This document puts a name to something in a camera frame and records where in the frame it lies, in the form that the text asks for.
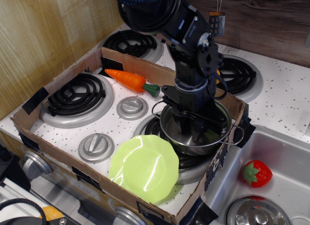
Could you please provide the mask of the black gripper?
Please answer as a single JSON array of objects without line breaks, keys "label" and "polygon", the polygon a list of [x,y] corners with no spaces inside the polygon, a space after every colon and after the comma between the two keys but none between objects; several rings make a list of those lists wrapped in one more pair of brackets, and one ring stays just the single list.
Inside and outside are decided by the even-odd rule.
[{"label": "black gripper", "polygon": [[192,134],[193,141],[198,141],[202,133],[209,129],[222,135],[228,129],[228,119],[215,104],[216,83],[204,85],[201,89],[183,91],[176,86],[164,85],[163,100],[172,107],[174,121],[180,133]]}]

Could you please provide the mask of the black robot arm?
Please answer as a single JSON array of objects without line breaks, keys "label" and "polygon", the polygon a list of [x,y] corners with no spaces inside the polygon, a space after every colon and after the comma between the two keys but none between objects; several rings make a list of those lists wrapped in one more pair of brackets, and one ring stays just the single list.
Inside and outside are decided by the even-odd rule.
[{"label": "black robot arm", "polygon": [[194,140],[209,129],[223,134],[228,122],[215,105],[223,55],[204,17],[186,0],[117,2],[127,26],[155,36],[169,48],[176,69],[174,85],[161,90],[179,131],[189,132]]}]

